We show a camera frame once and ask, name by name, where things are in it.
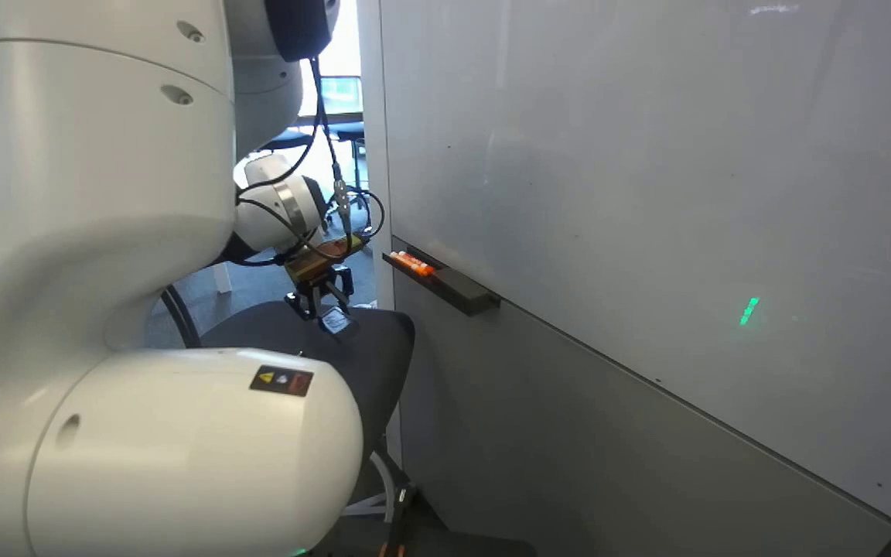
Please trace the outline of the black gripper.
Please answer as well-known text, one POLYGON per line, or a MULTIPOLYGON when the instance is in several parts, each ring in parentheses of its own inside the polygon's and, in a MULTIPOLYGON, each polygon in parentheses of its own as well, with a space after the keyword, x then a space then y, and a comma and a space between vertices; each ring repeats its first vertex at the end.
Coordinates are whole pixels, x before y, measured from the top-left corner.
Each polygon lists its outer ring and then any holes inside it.
POLYGON ((293 281, 286 302, 302 320, 321 320, 331 309, 346 309, 355 293, 353 268, 338 263, 314 272, 306 272, 293 281))

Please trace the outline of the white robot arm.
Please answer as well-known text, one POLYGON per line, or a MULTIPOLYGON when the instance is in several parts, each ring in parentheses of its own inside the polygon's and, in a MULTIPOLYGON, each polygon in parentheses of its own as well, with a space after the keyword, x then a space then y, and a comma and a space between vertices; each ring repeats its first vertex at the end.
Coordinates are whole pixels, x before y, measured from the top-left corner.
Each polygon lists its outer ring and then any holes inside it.
POLYGON ((154 351, 298 110, 283 0, 0 0, 0 557, 298 557, 361 419, 335 365, 154 351))

